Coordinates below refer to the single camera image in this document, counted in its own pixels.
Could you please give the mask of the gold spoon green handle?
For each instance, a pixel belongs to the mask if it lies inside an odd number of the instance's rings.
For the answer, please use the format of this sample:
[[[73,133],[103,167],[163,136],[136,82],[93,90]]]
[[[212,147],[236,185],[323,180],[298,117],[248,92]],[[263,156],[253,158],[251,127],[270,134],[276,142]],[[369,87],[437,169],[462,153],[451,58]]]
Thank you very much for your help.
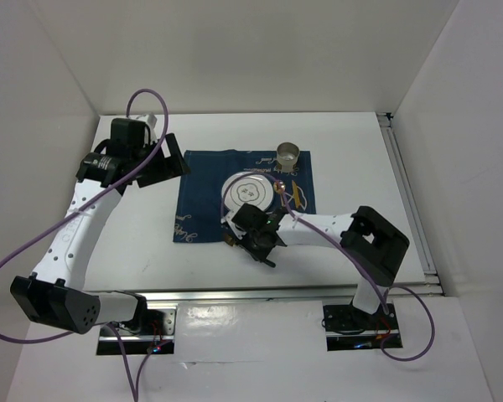
[[[286,185],[281,180],[276,180],[273,184],[273,190],[280,196],[281,206],[288,208],[288,196],[286,195]]]

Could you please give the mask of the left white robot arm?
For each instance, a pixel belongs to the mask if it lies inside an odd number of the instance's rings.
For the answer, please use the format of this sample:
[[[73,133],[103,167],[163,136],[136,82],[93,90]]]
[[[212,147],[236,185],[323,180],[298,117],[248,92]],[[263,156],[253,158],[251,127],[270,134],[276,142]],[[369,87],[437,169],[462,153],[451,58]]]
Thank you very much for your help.
[[[156,122],[153,114],[113,119],[110,136],[81,160],[67,223],[30,275],[16,276],[10,286],[31,322],[79,334],[111,322],[138,334],[152,320],[145,297],[87,292],[84,285],[97,241],[127,186],[147,187],[190,172],[174,134],[165,136],[162,149]]]

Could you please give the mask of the white round plate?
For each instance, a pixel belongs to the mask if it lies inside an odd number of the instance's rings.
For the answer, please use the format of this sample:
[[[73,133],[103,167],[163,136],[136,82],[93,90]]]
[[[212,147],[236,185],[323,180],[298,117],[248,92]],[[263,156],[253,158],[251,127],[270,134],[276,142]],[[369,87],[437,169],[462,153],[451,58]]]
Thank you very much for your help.
[[[273,184],[269,178],[258,173],[238,172],[228,177],[221,188],[220,216],[236,212],[243,204],[267,211],[273,200]]]

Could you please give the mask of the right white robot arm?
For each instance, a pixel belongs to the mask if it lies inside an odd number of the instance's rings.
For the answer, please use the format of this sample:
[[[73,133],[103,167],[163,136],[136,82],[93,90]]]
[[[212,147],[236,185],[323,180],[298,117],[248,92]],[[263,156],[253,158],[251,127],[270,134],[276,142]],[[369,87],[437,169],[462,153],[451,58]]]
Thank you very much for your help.
[[[388,312],[386,294],[410,245],[399,229],[369,206],[360,206],[353,214],[319,215],[286,209],[267,213],[243,204],[220,222],[233,233],[235,245],[271,267],[275,263],[268,256],[277,246],[337,249],[360,274],[349,309],[350,321],[358,328],[375,322],[380,308]]]

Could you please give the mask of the metal cup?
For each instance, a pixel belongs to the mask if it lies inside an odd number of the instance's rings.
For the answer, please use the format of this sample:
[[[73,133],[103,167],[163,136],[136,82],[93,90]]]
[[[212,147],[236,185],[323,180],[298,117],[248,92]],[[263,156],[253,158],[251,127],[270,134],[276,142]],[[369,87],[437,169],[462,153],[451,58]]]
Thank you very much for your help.
[[[298,163],[299,154],[298,146],[292,142],[280,143],[276,149],[278,170],[282,173],[292,172]]]

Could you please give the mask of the gold fork green handle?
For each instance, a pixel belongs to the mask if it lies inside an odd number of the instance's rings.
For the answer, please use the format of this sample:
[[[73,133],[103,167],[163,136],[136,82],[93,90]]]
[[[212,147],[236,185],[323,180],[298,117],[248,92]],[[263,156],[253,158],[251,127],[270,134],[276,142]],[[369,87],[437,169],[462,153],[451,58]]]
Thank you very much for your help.
[[[231,235],[225,234],[223,239],[229,246],[234,246],[236,244],[236,240]]]

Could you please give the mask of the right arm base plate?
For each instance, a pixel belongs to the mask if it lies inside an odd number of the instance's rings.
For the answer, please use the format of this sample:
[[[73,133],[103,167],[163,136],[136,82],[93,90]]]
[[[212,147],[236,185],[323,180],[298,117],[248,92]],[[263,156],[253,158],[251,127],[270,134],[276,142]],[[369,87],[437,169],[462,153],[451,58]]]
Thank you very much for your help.
[[[388,303],[389,312],[381,307],[370,315],[355,309],[351,304],[323,305],[321,326],[325,330],[329,352],[384,348],[401,348],[395,307]]]

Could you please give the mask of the dark blue cloth placemat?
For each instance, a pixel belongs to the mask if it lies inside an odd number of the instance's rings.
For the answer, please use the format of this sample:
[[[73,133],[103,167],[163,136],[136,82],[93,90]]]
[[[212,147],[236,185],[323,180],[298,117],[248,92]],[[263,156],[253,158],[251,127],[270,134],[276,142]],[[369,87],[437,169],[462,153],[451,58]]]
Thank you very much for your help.
[[[288,185],[287,196],[292,209],[292,181],[298,185],[299,212],[316,212],[311,153],[299,154],[296,168],[282,173],[277,168],[274,151],[186,151],[184,160],[191,173],[182,177],[174,221],[174,243],[213,243],[223,239],[221,224],[221,188],[231,175],[238,172],[270,174]]]

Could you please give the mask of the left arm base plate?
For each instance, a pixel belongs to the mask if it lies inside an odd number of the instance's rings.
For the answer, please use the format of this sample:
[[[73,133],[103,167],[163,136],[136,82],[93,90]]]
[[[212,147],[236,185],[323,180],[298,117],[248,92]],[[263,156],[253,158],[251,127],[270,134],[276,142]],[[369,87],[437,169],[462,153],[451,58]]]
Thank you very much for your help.
[[[176,306],[149,307],[147,321],[139,329],[132,330],[124,323],[114,323],[114,328],[127,355],[145,356],[152,350],[155,355],[171,355],[175,348],[176,318]],[[117,335],[108,327],[99,332],[96,355],[121,355]]]

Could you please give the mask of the gold knife green handle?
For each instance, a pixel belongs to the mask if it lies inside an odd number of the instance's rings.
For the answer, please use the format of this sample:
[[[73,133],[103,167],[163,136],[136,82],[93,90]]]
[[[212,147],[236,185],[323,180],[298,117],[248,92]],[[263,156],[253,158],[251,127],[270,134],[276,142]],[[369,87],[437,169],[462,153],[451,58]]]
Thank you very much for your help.
[[[296,182],[293,180],[292,181],[292,190],[293,190],[293,201],[294,201],[294,206],[295,209],[298,209],[301,207],[301,199],[299,197],[299,191],[298,191],[298,185]]]

